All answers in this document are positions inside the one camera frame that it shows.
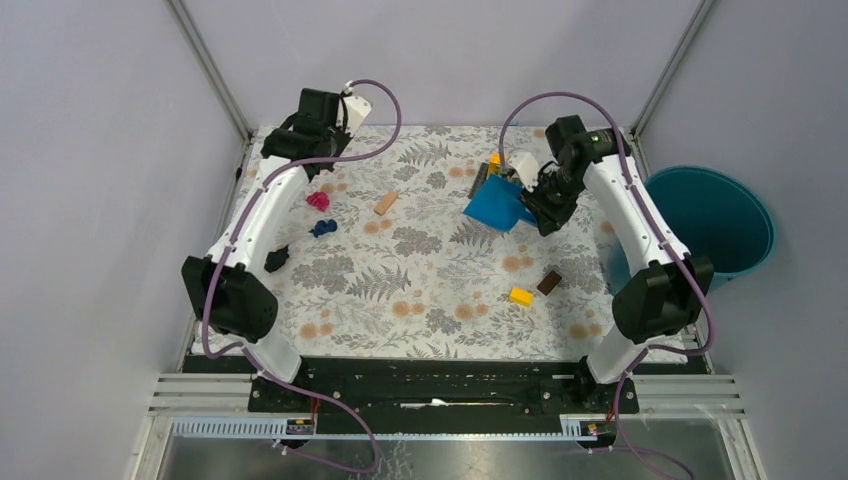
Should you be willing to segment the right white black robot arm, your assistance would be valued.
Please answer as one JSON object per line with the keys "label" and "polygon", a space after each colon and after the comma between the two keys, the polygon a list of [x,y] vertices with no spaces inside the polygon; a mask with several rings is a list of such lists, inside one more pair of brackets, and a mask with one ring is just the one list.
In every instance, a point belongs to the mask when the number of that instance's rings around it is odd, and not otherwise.
{"label": "right white black robot arm", "polygon": [[614,327],[585,360],[589,373],[573,386],[575,402],[597,412],[613,398],[613,382],[631,371],[651,349],[694,324],[714,269],[705,256],[690,253],[650,198],[629,148],[616,127],[589,131],[567,116],[545,137],[553,159],[541,164],[518,150],[509,162],[523,186],[521,202],[548,236],[561,229],[589,192],[605,211],[625,254],[630,278],[612,301]]}

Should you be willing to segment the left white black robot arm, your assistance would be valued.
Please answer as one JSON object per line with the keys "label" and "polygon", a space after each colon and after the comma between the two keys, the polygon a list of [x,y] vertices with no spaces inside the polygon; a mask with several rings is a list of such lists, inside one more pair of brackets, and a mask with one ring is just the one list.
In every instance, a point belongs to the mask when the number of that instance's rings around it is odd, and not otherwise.
{"label": "left white black robot arm", "polygon": [[254,182],[222,236],[181,269],[200,336],[215,331],[245,349],[277,378],[271,395],[288,411],[307,404],[311,387],[297,375],[301,357],[275,325],[279,302],[262,277],[288,258],[277,241],[287,213],[310,180],[331,169],[330,158],[341,156],[372,109],[350,88],[302,89],[297,111],[265,137]]}

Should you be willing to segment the blue dustpan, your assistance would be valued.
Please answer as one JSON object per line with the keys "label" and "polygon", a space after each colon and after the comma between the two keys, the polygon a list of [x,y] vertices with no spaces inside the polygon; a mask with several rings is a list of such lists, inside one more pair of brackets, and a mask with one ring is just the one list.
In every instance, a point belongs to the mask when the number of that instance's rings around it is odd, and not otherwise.
{"label": "blue dustpan", "polygon": [[523,186],[490,176],[476,191],[463,213],[499,232],[512,230],[519,222],[532,227],[537,223],[521,201]]}

